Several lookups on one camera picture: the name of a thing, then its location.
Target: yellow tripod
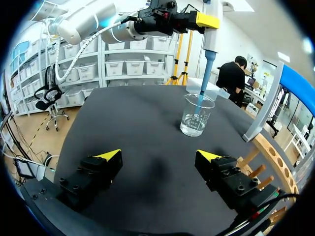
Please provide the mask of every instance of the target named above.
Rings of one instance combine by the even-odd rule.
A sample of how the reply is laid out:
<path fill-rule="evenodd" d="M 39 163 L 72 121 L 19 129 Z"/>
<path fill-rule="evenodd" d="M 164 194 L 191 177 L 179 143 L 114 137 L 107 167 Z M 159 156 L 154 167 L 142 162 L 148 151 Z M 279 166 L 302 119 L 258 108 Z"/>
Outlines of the yellow tripod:
<path fill-rule="evenodd" d="M 180 40 L 179 40 L 179 49 L 176 55 L 176 59 L 175 59 L 175 67 L 174 67 L 174 75 L 167 81 L 167 83 L 165 85 L 180 85 L 179 81 L 181 78 L 183 78 L 182 81 L 182 85 L 186 85 L 187 84 L 187 79 L 188 79 L 188 73 L 187 73 L 187 69 L 188 69 L 188 63 L 189 63 L 189 57 L 190 57 L 190 52 L 191 52 L 191 45 L 192 45 L 192 36 L 193 36 L 193 31 L 190 31 L 190 36 L 189 36 L 189 44 L 188 44 L 188 51 L 187 51 L 187 57 L 186 57 L 186 61 L 185 63 L 185 69 L 184 71 L 181 73 L 180 77 L 177 77 L 177 69 L 178 69 L 178 60 L 179 60 L 179 56 L 181 53 L 181 47 L 182 47 L 182 43 L 183 43 L 183 37 L 184 34 L 181 34 Z"/>
<path fill-rule="evenodd" d="M 178 77 L 177 77 L 177 69 L 178 69 L 178 60 L 179 60 L 179 56 L 181 54 L 181 49 L 182 49 L 182 44 L 183 44 L 183 37 L 184 37 L 184 34 L 181 34 L 180 39 L 179 39 L 178 51 L 177 51 L 177 55 L 176 55 L 176 59 L 175 59 L 174 74 L 166 82 L 165 85 L 170 85 L 170 84 L 179 85 Z"/>

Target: black shirt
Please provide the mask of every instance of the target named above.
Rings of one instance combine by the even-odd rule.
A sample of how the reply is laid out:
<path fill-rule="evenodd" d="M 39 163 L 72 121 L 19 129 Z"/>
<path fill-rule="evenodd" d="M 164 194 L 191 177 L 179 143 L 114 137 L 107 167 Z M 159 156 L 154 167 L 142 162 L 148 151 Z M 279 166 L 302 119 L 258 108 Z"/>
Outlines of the black shirt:
<path fill-rule="evenodd" d="M 229 93 L 235 93 L 236 88 L 245 89 L 245 72 L 234 62 L 226 63 L 220 68 L 217 86 Z"/>

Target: person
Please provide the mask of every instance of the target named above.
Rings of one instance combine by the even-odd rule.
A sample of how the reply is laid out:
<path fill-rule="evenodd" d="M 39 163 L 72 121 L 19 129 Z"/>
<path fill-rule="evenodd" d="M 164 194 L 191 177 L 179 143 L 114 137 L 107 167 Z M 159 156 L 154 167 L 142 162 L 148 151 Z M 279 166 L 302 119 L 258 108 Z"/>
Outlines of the person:
<path fill-rule="evenodd" d="M 245 72 L 247 60 L 237 56 L 234 62 L 224 64 L 220 68 L 217 86 L 230 94 L 230 100 L 242 107 L 245 89 Z"/>

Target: metal rack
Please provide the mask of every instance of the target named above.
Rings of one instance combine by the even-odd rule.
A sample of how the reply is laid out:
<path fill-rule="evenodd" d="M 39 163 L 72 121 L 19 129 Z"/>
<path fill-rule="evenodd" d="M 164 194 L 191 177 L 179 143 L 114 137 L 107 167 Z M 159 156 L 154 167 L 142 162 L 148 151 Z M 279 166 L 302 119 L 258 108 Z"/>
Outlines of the metal rack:
<path fill-rule="evenodd" d="M 65 89 L 66 87 L 70 87 L 70 86 L 77 86 L 77 85 L 81 85 L 81 84 L 86 84 L 86 83 L 92 83 L 92 82 L 98 82 L 99 83 L 99 87 L 100 88 L 104 88 L 104 87 L 107 87 L 108 85 L 108 81 L 110 80 L 121 80 L 121 79 L 161 79 L 161 80 L 166 80 L 170 74 L 171 74 L 171 70 L 172 70 L 172 67 L 169 66 L 170 64 L 173 64 L 172 61 L 173 61 L 173 57 L 175 55 L 175 50 L 176 50 L 176 46 L 173 47 L 173 49 L 171 49 L 172 47 L 170 46 L 170 51 L 156 51 L 156 50 L 150 50 L 150 49 L 122 49 L 122 50 L 105 50 L 105 43 L 101 40 L 100 37 L 98 37 L 98 47 L 97 47 L 97 52 L 94 52 L 94 53 L 88 53 L 88 54 L 82 54 L 80 59 L 83 59 L 83 58 L 90 58 L 90 57 L 97 57 L 97 59 L 95 60 L 95 62 L 97 62 L 98 64 L 98 77 L 97 78 L 94 78 L 92 80 L 87 80 L 87 81 L 81 81 L 81 80 L 78 80 L 78 81 L 74 81 L 74 82 L 71 82 L 71 83 L 67 83 L 67 82 L 64 82 L 60 85 L 61 88 Z M 45 65 L 45 69 L 50 65 L 49 63 L 49 59 L 48 59 L 48 52 L 50 51 L 50 47 L 52 47 L 55 42 L 49 42 L 46 44 L 46 48 L 45 50 L 42 50 L 41 49 L 41 43 L 42 43 L 42 37 L 40 37 L 40 43 L 39 43 L 39 48 L 38 48 L 38 53 L 37 54 L 34 54 L 33 56 L 31 56 L 29 59 L 26 59 L 23 63 L 19 64 L 18 65 L 18 69 L 17 71 L 15 71 L 13 74 L 11 74 L 11 77 L 10 79 L 16 75 L 16 73 L 20 75 L 20 68 L 22 67 L 22 65 L 25 65 L 27 63 L 29 63 L 32 59 L 36 58 L 36 57 L 40 57 L 42 53 L 45 53 L 45 59 L 46 59 L 46 65 Z M 164 55 L 164 60 L 165 60 L 165 71 L 163 72 L 162 75 L 146 75 L 146 74 L 143 74 L 141 76 L 128 76 L 126 74 L 123 74 L 122 76 L 110 76 L 110 77 L 106 77 L 106 74 L 105 74 L 105 58 L 109 55 L 118 55 L 118 54 L 155 54 L 155 55 Z M 64 63 L 70 63 L 72 60 L 74 59 L 73 58 L 66 58 L 66 59 L 63 59 L 63 60 L 60 60 L 59 61 L 59 64 L 64 64 Z M 41 68 L 41 60 L 38 60 L 39 62 L 39 68 Z M 27 77 L 26 79 L 24 79 L 23 81 L 21 81 L 19 84 L 18 84 L 18 87 L 20 90 L 22 90 L 22 83 L 24 83 L 25 81 L 29 80 L 30 78 L 32 78 L 33 76 L 37 75 L 37 74 L 40 74 L 40 81 L 41 81 L 41 84 L 44 83 L 44 78 L 43 78 L 43 73 L 41 71 L 41 69 L 38 71 L 38 73 L 32 75 L 32 76 L 29 76 Z M 12 103 L 19 103 L 21 100 L 23 101 L 25 107 L 27 108 L 27 103 L 26 103 L 26 100 L 33 97 L 33 94 L 31 95 L 28 95 L 28 96 L 24 96 L 22 99 L 19 99 L 15 102 L 12 101 L 12 99 L 10 99 L 10 101 Z M 58 109 L 62 109 L 62 108 L 67 108 L 67 107 L 75 107 L 75 106 L 82 106 L 83 104 L 80 104 L 80 105 L 71 105 L 71 104 L 68 104 L 67 106 L 62 106 L 62 107 L 58 107 Z M 39 112 L 43 112 L 41 110 L 34 110 L 34 111 L 27 111 L 27 112 L 23 112 L 23 113 L 17 113 L 15 115 L 17 116 L 21 116 L 21 115 L 30 115 L 30 114 L 33 114 L 33 113 L 39 113 Z"/>

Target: glass beaker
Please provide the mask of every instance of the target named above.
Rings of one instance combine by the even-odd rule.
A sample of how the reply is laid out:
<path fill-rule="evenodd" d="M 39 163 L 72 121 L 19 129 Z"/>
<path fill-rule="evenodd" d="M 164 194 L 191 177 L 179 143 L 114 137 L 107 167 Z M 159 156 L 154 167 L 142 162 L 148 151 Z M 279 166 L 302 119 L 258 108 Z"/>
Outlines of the glass beaker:
<path fill-rule="evenodd" d="M 210 98 L 199 94 L 187 94 L 186 107 L 184 110 L 181 131 L 190 137 L 198 137 L 206 127 L 210 116 L 210 110 L 215 103 Z"/>

